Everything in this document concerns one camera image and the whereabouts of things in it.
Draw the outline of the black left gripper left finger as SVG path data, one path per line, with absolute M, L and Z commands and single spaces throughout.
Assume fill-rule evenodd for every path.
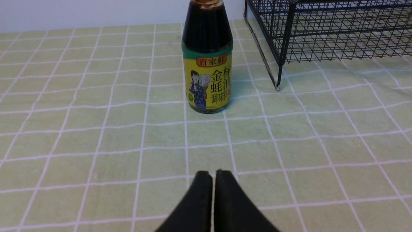
M 210 232 L 213 180 L 198 171 L 179 204 L 156 232 Z

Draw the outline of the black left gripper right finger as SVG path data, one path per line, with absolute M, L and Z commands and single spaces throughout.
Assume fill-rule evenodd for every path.
M 253 204 L 229 170 L 217 170 L 214 198 L 215 232 L 278 232 Z

